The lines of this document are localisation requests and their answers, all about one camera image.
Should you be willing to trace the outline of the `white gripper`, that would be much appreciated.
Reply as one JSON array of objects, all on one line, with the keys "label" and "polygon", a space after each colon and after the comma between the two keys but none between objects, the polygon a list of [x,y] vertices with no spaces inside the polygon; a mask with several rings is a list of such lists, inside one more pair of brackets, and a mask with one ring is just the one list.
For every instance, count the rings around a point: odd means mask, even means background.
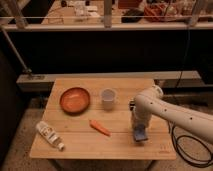
[{"label": "white gripper", "polygon": [[131,124],[134,130],[146,130],[149,127],[151,113],[144,107],[137,106],[134,101],[129,102],[131,111]]}]

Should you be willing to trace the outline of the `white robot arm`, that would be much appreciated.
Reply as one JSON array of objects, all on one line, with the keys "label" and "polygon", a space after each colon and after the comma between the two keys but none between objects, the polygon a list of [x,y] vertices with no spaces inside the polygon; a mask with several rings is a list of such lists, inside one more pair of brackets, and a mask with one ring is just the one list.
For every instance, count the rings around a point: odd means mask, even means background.
[{"label": "white robot arm", "polygon": [[213,115],[165,102],[163,91],[153,85],[134,97],[132,108],[133,137],[136,142],[148,139],[146,129],[156,115],[213,144]]}]

